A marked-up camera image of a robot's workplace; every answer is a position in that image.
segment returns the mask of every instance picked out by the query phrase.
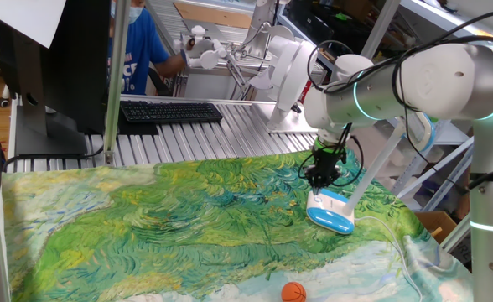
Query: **metal grating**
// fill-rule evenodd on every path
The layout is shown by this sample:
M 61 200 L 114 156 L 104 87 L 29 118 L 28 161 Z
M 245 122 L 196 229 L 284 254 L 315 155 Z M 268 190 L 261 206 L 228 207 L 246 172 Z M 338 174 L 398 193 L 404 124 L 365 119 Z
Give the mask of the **metal grating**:
M 166 98 L 141 96 L 147 102 L 163 102 Z M 166 101 L 188 102 L 170 99 Z M 284 154 L 310 149 L 315 137 L 311 134 L 269 134 L 255 113 L 251 102 L 215 104 L 223 115 L 218 122 L 192 122 L 156 125 L 159 135 L 118 135 L 114 164 L 171 163 L 185 160 L 226 159 L 246 156 Z M 103 146 L 101 135 L 86 137 L 89 153 Z M 101 166 L 103 154 L 93 159 L 25 159 L 17 161 L 14 172 L 84 169 Z

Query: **blue and white object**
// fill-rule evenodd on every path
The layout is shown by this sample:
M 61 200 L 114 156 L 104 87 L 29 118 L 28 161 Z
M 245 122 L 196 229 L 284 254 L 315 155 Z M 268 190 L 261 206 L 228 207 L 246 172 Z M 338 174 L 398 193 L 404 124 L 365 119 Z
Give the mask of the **blue and white object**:
M 315 224 L 343 235 L 349 235 L 355 229 L 355 209 L 345 207 L 347 198 L 326 189 L 316 196 L 308 194 L 306 214 Z

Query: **painted tablecloth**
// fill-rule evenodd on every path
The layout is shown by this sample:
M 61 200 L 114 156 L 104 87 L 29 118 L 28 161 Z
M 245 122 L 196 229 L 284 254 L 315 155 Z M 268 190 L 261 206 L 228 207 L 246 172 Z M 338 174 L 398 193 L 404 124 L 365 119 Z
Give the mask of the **painted tablecloth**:
M 13 301 L 280 302 L 290 281 L 310 302 L 418 301 L 381 223 L 342 236 L 308 219 L 307 155 L 6 174 Z M 470 273 L 382 185 L 355 215 L 395 232 L 424 301 L 472 300 Z

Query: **black keyboard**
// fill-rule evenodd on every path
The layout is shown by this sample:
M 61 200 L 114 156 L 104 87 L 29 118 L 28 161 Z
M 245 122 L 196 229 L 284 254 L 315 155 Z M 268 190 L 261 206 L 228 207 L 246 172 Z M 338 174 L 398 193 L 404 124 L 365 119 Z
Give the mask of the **black keyboard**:
M 209 103 L 147 103 L 121 101 L 128 122 L 219 122 L 221 113 Z

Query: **basketball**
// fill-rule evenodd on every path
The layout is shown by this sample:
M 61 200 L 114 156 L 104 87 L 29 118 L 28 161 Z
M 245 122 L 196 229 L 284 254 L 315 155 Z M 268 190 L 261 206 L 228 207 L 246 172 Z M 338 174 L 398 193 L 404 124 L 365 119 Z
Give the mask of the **basketball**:
M 290 282 L 282 288 L 282 302 L 304 302 L 306 301 L 306 290 L 297 282 Z

